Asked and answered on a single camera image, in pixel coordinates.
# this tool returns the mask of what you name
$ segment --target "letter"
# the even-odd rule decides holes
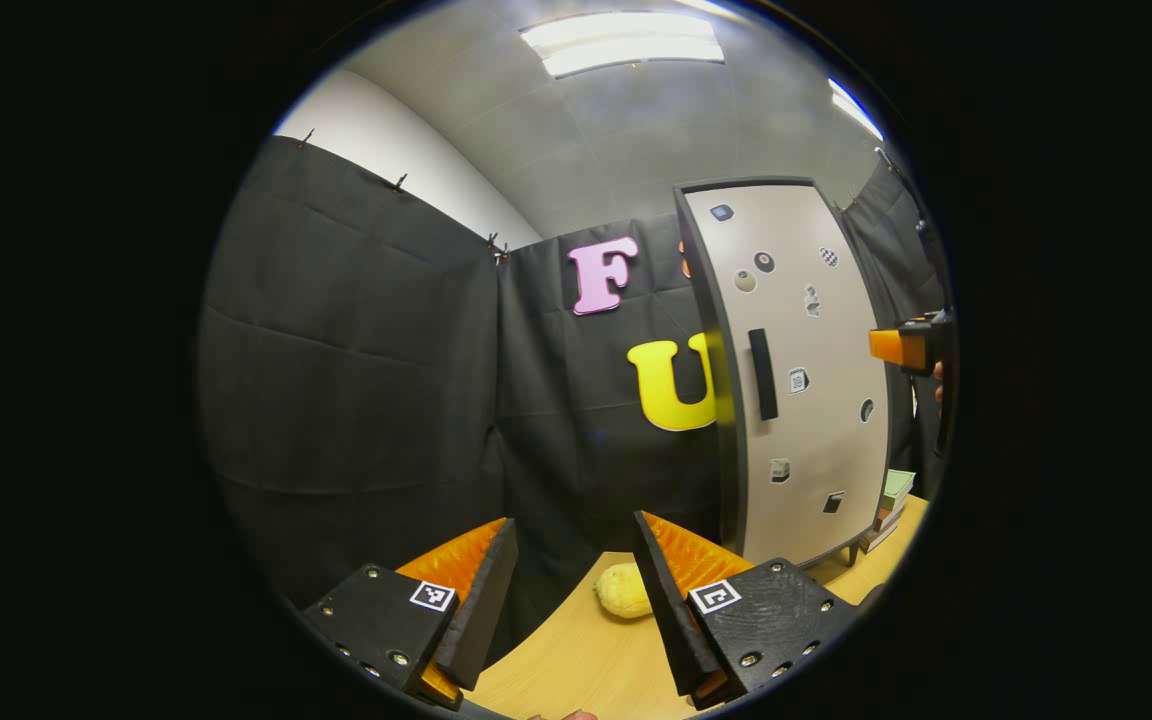
[[[675,342],[659,340],[645,342],[630,348],[626,357],[634,363],[639,372],[639,397],[643,400],[643,414],[649,423],[659,429],[695,430],[718,419],[714,407],[714,379],[708,372],[708,353],[705,350],[705,334],[696,333],[687,340],[687,347],[700,355],[700,364],[705,369],[705,397],[700,402],[688,406],[679,400],[679,393],[673,381],[673,356],[679,351]]]
[[[568,258],[576,260],[576,287],[579,288],[579,300],[573,311],[576,314],[601,313],[621,304],[621,296],[607,288],[607,281],[616,287],[626,287],[630,282],[630,268],[626,258],[639,253],[639,243],[632,237],[617,237],[596,245],[577,247],[568,252]],[[605,255],[612,255],[608,263],[602,263]]]

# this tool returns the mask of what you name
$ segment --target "ceiling light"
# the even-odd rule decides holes
[[[591,13],[521,29],[520,36],[550,76],[566,77],[606,65],[645,60],[722,63],[714,28],[703,18],[668,13]]]
[[[689,8],[695,8],[712,15],[718,15],[719,18],[732,20],[735,23],[745,24],[745,18],[742,18],[736,13],[723,8],[719,3],[711,3],[710,0],[675,0],[675,3],[687,5]]]
[[[855,97],[851,97],[850,92],[847,92],[841,85],[832,79],[829,81],[829,88],[833,88],[833,104],[835,104],[839,109],[851,115],[851,118],[855,119],[856,122],[861,123],[861,126],[864,126],[865,129],[869,130],[870,135],[873,135],[879,142],[882,142],[882,132],[878,131],[878,128],[874,127],[873,120],[870,120],[869,114],[865,114],[865,111],[861,108],[861,103],[856,103]]]

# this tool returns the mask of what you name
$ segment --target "stack of books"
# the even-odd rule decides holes
[[[887,539],[900,522],[900,514],[905,509],[905,497],[914,487],[914,473],[904,470],[887,470],[887,482],[882,486],[882,500],[878,502],[878,516],[874,526],[861,537],[861,550],[872,552],[878,543]]]

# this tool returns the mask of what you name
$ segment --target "door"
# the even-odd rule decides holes
[[[809,179],[676,188],[722,446],[723,544],[809,564],[873,524],[887,471],[878,327]]]

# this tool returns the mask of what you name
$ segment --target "yellow letter u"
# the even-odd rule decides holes
[[[668,340],[645,342],[630,348],[630,363],[639,370],[639,396],[643,397],[643,414],[650,423],[666,430],[703,429],[717,419],[714,411],[714,379],[708,373],[708,353],[705,351],[704,333],[687,339],[687,347],[700,355],[705,369],[705,399],[688,406],[679,400],[673,381],[673,356],[677,343]]]

